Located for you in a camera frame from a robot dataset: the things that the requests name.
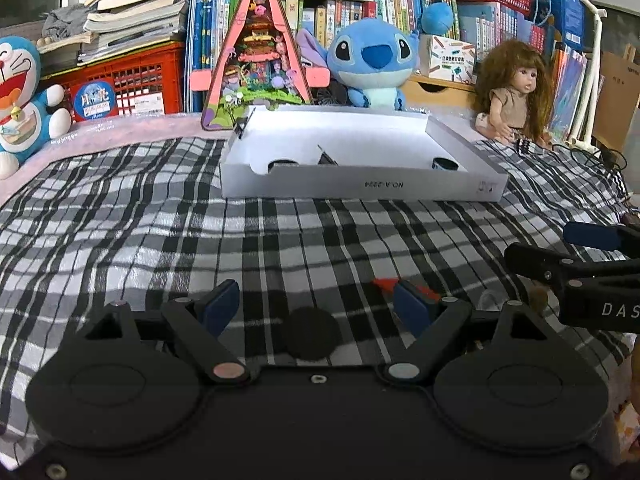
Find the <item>white pencil pattern box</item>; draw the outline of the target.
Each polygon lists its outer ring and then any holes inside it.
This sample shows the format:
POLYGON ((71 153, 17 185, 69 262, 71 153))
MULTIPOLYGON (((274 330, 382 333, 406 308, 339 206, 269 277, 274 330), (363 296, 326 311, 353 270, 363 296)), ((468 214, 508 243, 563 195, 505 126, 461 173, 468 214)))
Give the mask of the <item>white pencil pattern box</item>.
POLYGON ((474 82, 475 47, 447 37, 420 37, 418 71, 421 75, 457 84, 474 82))

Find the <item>Doraemon plush toy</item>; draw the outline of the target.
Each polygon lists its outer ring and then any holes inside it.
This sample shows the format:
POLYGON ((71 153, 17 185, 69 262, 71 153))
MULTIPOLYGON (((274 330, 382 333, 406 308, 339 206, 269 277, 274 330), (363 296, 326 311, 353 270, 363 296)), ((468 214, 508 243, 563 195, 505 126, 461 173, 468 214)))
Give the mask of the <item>Doraemon plush toy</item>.
POLYGON ((72 116, 62 107, 65 91, 54 84, 38 90, 40 54, 29 40, 1 38, 1 180, 12 177, 49 141, 70 131, 72 116))

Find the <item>wooden drawer box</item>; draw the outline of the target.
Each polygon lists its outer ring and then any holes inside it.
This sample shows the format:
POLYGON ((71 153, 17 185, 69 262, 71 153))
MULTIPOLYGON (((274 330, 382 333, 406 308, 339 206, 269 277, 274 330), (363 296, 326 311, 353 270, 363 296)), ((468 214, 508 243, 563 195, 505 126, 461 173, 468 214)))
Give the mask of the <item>wooden drawer box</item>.
POLYGON ((410 107, 434 105, 472 108, 474 87, 469 84, 411 75, 400 88, 410 107))

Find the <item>brown haired baby doll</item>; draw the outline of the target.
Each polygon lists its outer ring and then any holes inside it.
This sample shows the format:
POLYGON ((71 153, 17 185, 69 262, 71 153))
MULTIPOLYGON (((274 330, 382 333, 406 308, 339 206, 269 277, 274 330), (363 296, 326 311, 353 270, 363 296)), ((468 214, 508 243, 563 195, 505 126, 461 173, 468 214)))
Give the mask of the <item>brown haired baby doll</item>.
POLYGON ((525 139, 550 148, 552 82, 541 54, 510 39, 480 63, 475 84, 474 127, 489 140, 510 145, 525 139))

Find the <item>white cardboard box tray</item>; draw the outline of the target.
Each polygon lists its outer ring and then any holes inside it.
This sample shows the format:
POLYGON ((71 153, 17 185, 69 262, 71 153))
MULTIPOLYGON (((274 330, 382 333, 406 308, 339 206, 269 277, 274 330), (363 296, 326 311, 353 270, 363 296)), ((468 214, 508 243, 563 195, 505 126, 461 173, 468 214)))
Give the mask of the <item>white cardboard box tray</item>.
POLYGON ((506 170, 431 114, 256 107, 219 161, 225 198, 498 202, 506 170), (336 166, 319 165, 320 145, 336 166))

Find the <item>stack of books left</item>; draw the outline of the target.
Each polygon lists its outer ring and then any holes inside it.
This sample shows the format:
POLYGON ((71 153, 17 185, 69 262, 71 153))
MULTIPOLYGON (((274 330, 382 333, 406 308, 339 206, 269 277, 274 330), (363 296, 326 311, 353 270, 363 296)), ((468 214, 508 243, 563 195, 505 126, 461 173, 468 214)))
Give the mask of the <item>stack of books left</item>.
POLYGON ((47 14, 34 41, 50 73, 180 38, 189 0, 85 0, 47 14))

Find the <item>blue Stitch plush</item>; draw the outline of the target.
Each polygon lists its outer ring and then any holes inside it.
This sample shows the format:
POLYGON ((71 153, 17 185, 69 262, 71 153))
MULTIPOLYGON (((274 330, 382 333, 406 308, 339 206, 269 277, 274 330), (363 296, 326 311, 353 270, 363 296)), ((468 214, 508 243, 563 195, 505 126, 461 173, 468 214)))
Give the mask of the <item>blue Stitch plush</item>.
POLYGON ((341 29, 329 47, 307 29, 296 35, 300 53, 326 67, 346 88, 350 104, 372 110, 403 110, 402 85, 419 65, 420 37, 378 18, 362 18, 341 29))

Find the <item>black binder clip in box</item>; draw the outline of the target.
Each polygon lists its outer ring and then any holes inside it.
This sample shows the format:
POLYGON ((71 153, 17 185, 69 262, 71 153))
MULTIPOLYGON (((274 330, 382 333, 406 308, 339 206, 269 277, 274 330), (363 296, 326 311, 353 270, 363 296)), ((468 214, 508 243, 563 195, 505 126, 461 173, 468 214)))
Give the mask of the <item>black binder clip in box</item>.
POLYGON ((318 149, 320 151, 320 157, 318 160, 319 165, 330 165, 336 166, 337 161, 332 158, 320 145, 318 145, 318 149))

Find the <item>red plastic crate left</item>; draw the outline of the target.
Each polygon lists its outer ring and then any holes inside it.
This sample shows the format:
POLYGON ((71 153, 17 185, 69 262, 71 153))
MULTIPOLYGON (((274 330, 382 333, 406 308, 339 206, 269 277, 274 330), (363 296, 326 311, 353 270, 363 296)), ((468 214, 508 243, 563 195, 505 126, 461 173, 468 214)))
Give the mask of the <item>red plastic crate left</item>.
POLYGON ((183 111, 184 44, 153 44, 126 55, 44 76, 40 87, 63 87, 74 122, 183 111))

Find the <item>black white plaid cloth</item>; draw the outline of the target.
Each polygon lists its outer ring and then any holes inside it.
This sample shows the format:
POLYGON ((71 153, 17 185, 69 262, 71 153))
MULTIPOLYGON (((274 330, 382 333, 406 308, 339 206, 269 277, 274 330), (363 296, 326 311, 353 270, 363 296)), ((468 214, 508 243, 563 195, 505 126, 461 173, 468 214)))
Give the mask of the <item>black white plaid cloth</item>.
POLYGON ((236 281, 241 305, 224 344, 250 364, 286 364, 283 320, 300 307, 337 319, 332 364, 375 364, 409 342, 380 278, 405 278, 493 309, 522 299, 504 250, 562 250, 568 222, 625 212, 616 171, 564 148, 483 142, 506 172, 498 203, 225 200, 224 144, 179 139, 57 162, 1 211, 1 455, 37 440, 24 397, 35 372, 94 312, 125 300, 154 309, 236 281))

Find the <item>black round cap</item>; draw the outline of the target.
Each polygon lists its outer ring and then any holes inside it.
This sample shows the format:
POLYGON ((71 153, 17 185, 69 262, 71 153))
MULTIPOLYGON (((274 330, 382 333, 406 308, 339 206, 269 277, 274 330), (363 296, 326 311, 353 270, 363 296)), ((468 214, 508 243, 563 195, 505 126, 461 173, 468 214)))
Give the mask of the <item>black round cap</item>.
POLYGON ((285 348, 294 359, 321 361, 342 343, 337 320, 318 308, 294 310, 283 323, 285 348))

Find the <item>blue box upper right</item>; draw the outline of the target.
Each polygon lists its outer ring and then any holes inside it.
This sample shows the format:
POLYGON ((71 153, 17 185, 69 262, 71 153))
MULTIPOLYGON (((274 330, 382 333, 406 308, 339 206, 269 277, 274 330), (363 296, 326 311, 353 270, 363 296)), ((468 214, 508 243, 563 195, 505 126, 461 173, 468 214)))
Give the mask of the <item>blue box upper right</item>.
POLYGON ((585 6, 580 0, 532 0, 529 17, 540 27, 551 24, 561 41, 574 50, 584 50, 585 6))

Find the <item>pink triangular diorama house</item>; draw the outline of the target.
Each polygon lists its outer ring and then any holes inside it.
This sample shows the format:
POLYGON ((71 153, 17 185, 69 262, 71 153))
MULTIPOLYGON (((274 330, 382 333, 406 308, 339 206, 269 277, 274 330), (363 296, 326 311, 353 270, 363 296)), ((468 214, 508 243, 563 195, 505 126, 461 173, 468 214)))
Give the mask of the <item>pink triangular diorama house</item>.
POLYGON ((201 114, 206 131, 245 125, 253 105, 310 104, 330 71, 303 63, 282 0, 239 0, 230 20, 201 114))

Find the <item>black binder clip on rim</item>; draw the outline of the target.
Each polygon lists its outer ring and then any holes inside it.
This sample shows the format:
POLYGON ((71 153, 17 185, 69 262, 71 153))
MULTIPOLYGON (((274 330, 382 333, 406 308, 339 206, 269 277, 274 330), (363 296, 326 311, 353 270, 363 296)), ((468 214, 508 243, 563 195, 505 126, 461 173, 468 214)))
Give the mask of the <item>black binder clip on rim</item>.
POLYGON ((254 111, 254 107, 250 107, 246 113, 235 118, 233 122, 233 132, 239 139, 242 138, 243 132, 245 131, 250 118, 253 116, 254 111))

